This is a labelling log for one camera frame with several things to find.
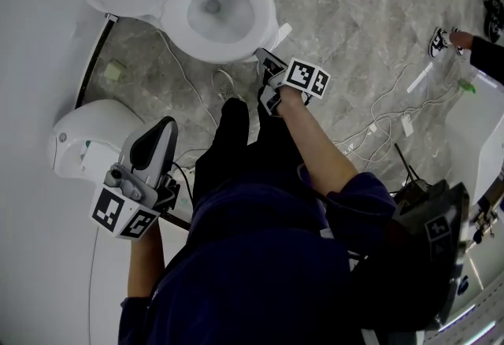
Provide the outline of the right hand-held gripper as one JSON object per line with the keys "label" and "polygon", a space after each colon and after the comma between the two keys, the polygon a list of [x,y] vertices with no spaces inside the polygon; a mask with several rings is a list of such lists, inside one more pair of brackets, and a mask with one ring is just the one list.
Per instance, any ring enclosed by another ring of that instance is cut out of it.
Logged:
{"label": "right hand-held gripper", "polygon": [[280,88],[283,86],[301,91],[305,104],[311,98],[323,98],[330,75],[319,66],[294,57],[287,64],[264,48],[258,48],[255,57],[263,70],[264,89],[259,100],[268,115],[276,115],[276,107],[281,102]]}

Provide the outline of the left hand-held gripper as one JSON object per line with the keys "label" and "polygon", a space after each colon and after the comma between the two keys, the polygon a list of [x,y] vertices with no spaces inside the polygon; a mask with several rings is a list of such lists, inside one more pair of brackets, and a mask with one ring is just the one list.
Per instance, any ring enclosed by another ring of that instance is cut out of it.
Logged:
{"label": "left hand-held gripper", "polygon": [[171,175],[178,126],[166,116],[132,132],[96,186],[91,219],[112,237],[138,240],[172,210],[180,184]]}

